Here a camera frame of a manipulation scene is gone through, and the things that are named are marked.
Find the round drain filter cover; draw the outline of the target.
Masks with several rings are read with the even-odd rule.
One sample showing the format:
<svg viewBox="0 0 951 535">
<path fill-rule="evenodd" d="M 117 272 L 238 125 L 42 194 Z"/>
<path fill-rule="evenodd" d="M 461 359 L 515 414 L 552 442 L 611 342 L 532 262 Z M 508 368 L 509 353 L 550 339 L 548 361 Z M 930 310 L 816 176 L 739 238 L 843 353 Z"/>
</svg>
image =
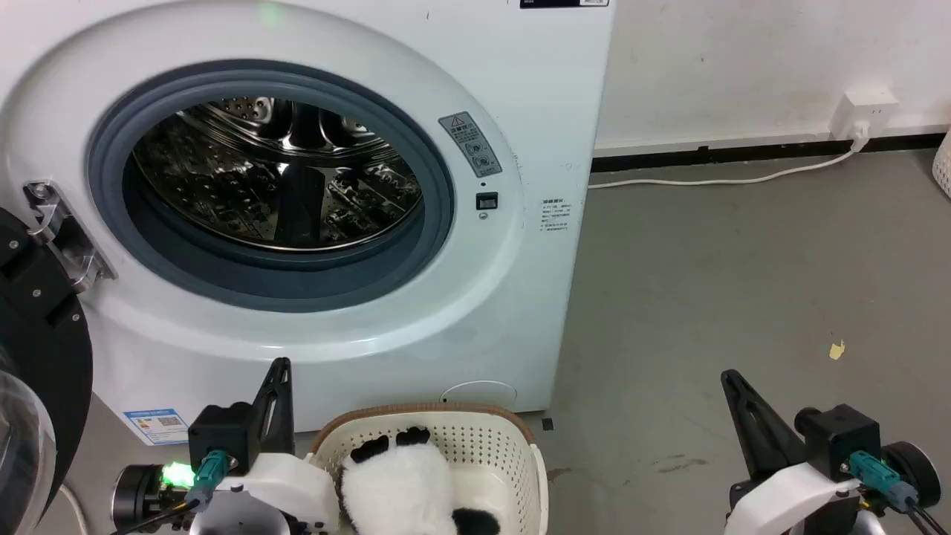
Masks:
<svg viewBox="0 0 951 535">
<path fill-rule="evenodd" d="M 449 387 L 438 397 L 441 403 L 492 404 L 512 409 L 517 391 L 500 380 L 468 380 Z"/>
</svg>

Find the black and white panda toy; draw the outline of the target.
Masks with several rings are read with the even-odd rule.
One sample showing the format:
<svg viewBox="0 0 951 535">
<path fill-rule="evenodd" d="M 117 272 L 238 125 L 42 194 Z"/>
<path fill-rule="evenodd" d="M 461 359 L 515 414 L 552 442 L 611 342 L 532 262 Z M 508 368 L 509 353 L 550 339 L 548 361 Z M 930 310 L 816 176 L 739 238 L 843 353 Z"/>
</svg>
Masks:
<svg viewBox="0 0 951 535">
<path fill-rule="evenodd" d="M 500 535 L 490 512 L 455 505 L 449 463 L 426 427 L 364 441 L 342 459 L 340 498 L 354 535 Z"/>
</svg>

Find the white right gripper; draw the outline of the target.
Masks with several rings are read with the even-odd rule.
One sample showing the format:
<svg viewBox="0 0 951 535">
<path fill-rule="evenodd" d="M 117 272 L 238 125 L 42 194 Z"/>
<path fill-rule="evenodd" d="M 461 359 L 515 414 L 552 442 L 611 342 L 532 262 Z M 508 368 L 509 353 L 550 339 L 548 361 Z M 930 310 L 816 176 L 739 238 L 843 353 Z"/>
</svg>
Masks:
<svg viewBox="0 0 951 535">
<path fill-rule="evenodd" d="M 748 478 L 765 480 L 735 484 L 743 495 L 724 535 L 888 535 L 882 520 L 893 509 L 873 514 L 856 478 L 836 483 L 806 464 L 804 441 L 736 369 L 721 383 Z"/>
</svg>

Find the blue energy label sticker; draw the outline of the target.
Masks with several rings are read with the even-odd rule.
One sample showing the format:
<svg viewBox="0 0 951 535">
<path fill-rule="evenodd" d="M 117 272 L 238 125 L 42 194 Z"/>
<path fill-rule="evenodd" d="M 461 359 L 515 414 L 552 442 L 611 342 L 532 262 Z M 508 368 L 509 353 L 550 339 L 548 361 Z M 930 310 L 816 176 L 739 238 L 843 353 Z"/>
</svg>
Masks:
<svg viewBox="0 0 951 535">
<path fill-rule="evenodd" d="M 150 446 L 171 446 L 188 441 L 188 424 L 175 409 L 126 411 L 123 416 Z"/>
</svg>

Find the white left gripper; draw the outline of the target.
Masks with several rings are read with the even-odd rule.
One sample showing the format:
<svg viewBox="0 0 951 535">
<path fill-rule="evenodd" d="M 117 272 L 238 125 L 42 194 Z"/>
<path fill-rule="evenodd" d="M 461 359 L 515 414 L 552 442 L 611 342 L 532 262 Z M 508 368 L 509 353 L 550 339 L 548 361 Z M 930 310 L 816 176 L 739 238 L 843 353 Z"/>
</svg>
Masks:
<svg viewBox="0 0 951 535">
<path fill-rule="evenodd" d="M 292 455 L 294 395 L 291 362 L 286 357 L 271 363 L 255 396 L 251 451 L 258 456 L 247 474 L 225 475 L 210 505 L 196 515 L 190 528 L 173 531 L 163 526 L 159 531 L 169 528 L 171 535 L 339 534 L 342 521 L 335 481 L 327 471 Z"/>
</svg>

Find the white front-load washing machine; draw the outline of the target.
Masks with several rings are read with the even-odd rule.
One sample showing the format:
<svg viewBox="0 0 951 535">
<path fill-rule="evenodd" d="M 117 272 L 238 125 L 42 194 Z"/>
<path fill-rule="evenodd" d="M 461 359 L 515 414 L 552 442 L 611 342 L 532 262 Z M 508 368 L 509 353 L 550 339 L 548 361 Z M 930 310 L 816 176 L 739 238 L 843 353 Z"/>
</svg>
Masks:
<svg viewBox="0 0 951 535">
<path fill-rule="evenodd" d="M 519 9 L 519 0 L 0 0 L 0 209 L 36 223 L 22 187 L 50 181 L 116 274 L 77 294 L 92 390 L 143 443 L 126 411 L 251 399 L 290 360 L 295 429 L 346 411 L 437 403 L 468 380 L 517 391 L 510 411 L 551 402 L 617 0 Z M 223 59 L 324 70 L 383 95 L 423 126 L 456 186 L 432 264 L 357 307 L 253 311 L 149 273 L 94 206 L 86 149 L 97 121 L 160 72 Z M 479 178 L 439 125 L 466 111 L 503 172 Z M 497 192 L 497 210 L 476 193 Z M 538 230 L 540 202 L 573 223 Z"/>
</svg>

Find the white wall socket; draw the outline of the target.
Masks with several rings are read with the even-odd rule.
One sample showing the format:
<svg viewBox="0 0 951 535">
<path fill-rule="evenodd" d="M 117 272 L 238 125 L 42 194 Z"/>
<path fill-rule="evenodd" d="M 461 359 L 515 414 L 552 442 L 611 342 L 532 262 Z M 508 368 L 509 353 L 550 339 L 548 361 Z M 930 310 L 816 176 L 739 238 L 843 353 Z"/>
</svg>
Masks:
<svg viewBox="0 0 951 535">
<path fill-rule="evenodd" d="M 832 141 L 879 137 L 899 108 L 899 100 L 888 88 L 855 89 L 840 98 L 828 131 Z"/>
</svg>

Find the white perforated plastic bin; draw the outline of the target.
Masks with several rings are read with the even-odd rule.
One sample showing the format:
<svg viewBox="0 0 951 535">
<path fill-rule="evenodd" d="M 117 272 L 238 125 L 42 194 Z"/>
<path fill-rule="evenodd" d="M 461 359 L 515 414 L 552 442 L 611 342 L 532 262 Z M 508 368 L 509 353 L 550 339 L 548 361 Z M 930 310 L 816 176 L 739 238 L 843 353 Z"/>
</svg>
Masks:
<svg viewBox="0 0 951 535">
<path fill-rule="evenodd" d="M 951 128 L 937 148 L 932 162 L 932 178 L 942 193 L 951 200 Z"/>
</svg>

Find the stainless steel washer drum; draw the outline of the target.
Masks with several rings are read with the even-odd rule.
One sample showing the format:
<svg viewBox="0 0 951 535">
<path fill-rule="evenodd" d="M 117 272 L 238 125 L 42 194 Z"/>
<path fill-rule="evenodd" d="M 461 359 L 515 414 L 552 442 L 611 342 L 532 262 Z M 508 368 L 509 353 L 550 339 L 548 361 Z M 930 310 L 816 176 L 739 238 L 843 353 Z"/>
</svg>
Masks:
<svg viewBox="0 0 951 535">
<path fill-rule="evenodd" d="M 263 250 L 363 246 L 424 204 L 404 156 L 363 122 L 274 96 L 176 111 L 143 133 L 131 156 L 177 216 Z"/>
</svg>

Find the grey warning sticker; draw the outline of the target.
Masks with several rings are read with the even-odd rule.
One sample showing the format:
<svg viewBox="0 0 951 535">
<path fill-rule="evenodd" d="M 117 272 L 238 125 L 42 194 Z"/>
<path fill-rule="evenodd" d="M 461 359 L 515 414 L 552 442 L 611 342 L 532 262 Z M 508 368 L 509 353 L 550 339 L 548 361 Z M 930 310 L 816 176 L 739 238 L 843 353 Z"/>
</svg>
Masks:
<svg viewBox="0 0 951 535">
<path fill-rule="evenodd" d="M 470 113 L 451 114 L 439 118 L 438 122 L 461 150 L 476 176 L 484 178 L 503 172 L 496 153 Z"/>
</svg>

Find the cream perforated laundry basket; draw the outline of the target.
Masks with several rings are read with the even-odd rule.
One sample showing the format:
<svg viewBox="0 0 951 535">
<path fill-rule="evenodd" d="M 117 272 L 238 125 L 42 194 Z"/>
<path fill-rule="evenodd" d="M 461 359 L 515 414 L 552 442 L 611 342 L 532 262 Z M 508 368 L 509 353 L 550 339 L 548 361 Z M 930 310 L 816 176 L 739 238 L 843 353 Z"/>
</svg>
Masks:
<svg viewBox="0 0 951 535">
<path fill-rule="evenodd" d="M 448 461 L 456 504 L 489 511 L 500 535 L 548 535 L 549 481 L 532 431 L 516 414 L 492 404 L 402 403 L 337 416 L 316 436 L 306 460 L 340 483 L 343 460 L 364 441 L 394 439 L 425 427 Z"/>
</svg>

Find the small printed text label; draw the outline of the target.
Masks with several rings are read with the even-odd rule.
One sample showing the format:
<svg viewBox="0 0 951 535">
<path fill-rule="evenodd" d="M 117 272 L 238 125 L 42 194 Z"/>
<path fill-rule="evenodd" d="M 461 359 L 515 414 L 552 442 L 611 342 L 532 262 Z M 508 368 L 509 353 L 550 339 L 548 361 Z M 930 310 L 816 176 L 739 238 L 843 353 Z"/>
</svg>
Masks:
<svg viewBox="0 0 951 535">
<path fill-rule="evenodd" d="M 560 233 L 573 223 L 573 204 L 564 198 L 545 198 L 540 202 L 538 230 L 541 233 Z"/>
</svg>

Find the black baseboard strip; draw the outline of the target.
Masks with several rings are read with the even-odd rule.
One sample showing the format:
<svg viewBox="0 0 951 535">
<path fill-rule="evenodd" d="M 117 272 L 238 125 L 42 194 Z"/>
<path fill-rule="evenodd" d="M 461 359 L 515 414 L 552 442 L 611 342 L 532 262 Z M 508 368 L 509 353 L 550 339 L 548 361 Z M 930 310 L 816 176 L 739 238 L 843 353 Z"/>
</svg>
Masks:
<svg viewBox="0 0 951 535">
<path fill-rule="evenodd" d="M 944 137 L 944 133 L 877 137 L 870 139 L 863 151 L 890 152 L 890 150 L 937 149 L 944 141 Z M 799 157 L 835 157 L 846 153 L 850 146 L 850 141 L 775 143 L 774 145 L 722 149 L 701 146 L 701 148 L 694 150 L 652 153 L 652 155 L 595 157 L 592 159 L 591 172 L 628 172 L 629 170 L 651 169 L 652 167 L 720 165 L 720 163 L 768 161 Z"/>
</svg>

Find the chrome door hinge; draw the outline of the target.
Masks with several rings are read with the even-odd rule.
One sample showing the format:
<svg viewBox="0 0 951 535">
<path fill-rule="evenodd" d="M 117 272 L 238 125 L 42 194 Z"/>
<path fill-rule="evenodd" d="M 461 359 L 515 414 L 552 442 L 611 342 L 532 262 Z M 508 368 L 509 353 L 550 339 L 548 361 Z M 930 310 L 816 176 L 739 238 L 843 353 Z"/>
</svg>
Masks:
<svg viewBox="0 0 951 535">
<path fill-rule="evenodd" d="M 50 248 L 76 294 L 89 291 L 99 281 L 116 279 L 112 266 L 58 186 L 34 181 L 26 183 L 22 192 L 36 220 L 28 233 Z"/>
</svg>

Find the black round washer door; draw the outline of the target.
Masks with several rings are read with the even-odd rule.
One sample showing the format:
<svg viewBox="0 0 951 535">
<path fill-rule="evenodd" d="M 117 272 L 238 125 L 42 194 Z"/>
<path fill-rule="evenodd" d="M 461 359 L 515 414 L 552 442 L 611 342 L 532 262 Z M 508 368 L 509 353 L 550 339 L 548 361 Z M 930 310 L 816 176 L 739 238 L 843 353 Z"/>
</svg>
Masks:
<svg viewBox="0 0 951 535">
<path fill-rule="evenodd" d="M 30 535 L 55 499 L 81 444 L 92 378 L 71 280 L 0 209 L 0 535 Z"/>
</svg>

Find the grey rubber door gasket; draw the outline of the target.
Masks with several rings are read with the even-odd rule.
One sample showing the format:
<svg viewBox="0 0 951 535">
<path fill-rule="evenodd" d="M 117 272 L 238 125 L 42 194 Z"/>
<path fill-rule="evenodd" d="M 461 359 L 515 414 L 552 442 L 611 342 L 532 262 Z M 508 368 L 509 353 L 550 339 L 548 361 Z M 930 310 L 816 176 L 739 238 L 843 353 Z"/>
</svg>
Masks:
<svg viewBox="0 0 951 535">
<path fill-rule="evenodd" d="M 193 226 L 154 195 L 132 150 L 174 112 L 231 96 L 274 96 L 360 120 L 404 156 L 421 185 L 423 209 L 376 241 L 328 253 L 263 250 Z M 359 82 L 265 59 L 183 65 L 139 82 L 97 121 L 86 175 L 106 227 L 149 273 L 190 294 L 253 311 L 333 311 L 393 294 L 432 264 L 455 216 L 456 186 L 446 158 L 417 120 Z"/>
</svg>

